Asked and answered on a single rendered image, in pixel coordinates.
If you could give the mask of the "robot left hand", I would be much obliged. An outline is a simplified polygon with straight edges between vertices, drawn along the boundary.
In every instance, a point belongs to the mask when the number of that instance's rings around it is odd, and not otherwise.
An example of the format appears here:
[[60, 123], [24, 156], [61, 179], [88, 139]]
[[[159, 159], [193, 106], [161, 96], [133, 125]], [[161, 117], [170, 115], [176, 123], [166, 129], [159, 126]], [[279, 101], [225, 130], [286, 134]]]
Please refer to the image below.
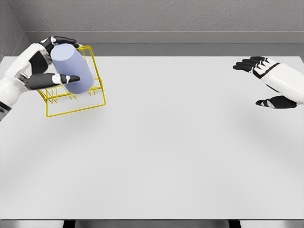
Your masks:
[[79, 47], [74, 39], [51, 36], [31, 44], [17, 57], [0, 80], [0, 107], [10, 110], [24, 92], [80, 80], [78, 76], [46, 72], [52, 64], [51, 50], [60, 44], [70, 44], [74, 50]]

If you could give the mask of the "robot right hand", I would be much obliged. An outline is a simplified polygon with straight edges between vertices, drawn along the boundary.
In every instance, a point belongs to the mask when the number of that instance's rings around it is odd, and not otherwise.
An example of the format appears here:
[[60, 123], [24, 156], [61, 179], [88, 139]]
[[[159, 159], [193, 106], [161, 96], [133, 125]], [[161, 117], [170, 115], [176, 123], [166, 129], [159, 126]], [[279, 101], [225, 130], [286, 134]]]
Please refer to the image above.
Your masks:
[[279, 96], [256, 101], [256, 105], [272, 109], [291, 109], [304, 105], [304, 74], [268, 57], [250, 57], [237, 62], [234, 70], [253, 74]]

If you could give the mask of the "lavender blue cup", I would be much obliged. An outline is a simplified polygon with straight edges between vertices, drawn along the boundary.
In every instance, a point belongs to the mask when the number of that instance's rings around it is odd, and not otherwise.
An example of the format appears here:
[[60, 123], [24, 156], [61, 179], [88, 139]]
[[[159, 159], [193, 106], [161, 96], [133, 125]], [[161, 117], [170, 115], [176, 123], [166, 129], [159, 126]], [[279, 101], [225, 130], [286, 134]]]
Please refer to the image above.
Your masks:
[[79, 81], [65, 85], [70, 93], [81, 94], [94, 85], [94, 77], [88, 64], [73, 45], [67, 43], [56, 45], [51, 50], [50, 56], [58, 73], [80, 77]]

